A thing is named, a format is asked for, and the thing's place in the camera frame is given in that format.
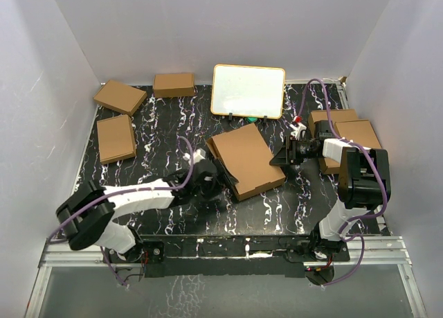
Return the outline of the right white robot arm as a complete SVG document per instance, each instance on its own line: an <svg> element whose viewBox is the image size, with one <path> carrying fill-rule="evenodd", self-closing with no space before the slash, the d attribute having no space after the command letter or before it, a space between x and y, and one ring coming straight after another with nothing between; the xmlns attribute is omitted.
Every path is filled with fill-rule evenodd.
<svg viewBox="0 0 443 318"><path fill-rule="evenodd" d="M299 240L293 250L301 256L319 253L321 257L332 258L345 246L345 234L353 224L390 199L388 152L338 138L328 121L323 120L315 124L311 139L302 139L299 129L286 136L269 164L294 166L314 158L338 162L338 199L309 237Z"/></svg>

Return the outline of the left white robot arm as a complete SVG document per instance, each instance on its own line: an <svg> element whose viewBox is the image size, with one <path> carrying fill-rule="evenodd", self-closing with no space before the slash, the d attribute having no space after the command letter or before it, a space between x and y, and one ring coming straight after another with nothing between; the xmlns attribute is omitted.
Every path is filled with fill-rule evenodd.
<svg viewBox="0 0 443 318"><path fill-rule="evenodd" d="M130 261L141 255L143 241L135 228L118 224L116 219L193 200L210 201L223 187L233 188L238 182L220 160L200 158L185 170L145 184L102 186L91 180L56 210L56 216L71 250L97 245Z"/></svg>

